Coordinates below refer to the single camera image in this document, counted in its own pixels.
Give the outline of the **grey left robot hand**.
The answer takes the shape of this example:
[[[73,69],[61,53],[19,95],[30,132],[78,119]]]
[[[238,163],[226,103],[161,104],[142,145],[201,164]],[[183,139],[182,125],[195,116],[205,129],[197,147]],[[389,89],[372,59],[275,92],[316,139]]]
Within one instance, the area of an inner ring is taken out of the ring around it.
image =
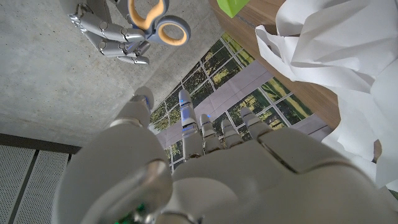
[[[218,139],[179,93],[183,162],[175,170],[149,130],[142,86],[62,175],[52,223],[396,223],[397,207],[348,158],[297,130],[274,130],[247,108],[244,141]]]

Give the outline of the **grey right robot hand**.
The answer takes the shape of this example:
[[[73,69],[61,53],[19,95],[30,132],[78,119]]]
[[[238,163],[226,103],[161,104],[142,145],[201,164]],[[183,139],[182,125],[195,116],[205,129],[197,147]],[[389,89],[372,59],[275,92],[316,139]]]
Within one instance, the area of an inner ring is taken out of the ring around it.
[[[135,65],[149,64],[142,55],[150,47],[144,31],[113,23],[106,1],[60,0],[60,5],[102,55]]]

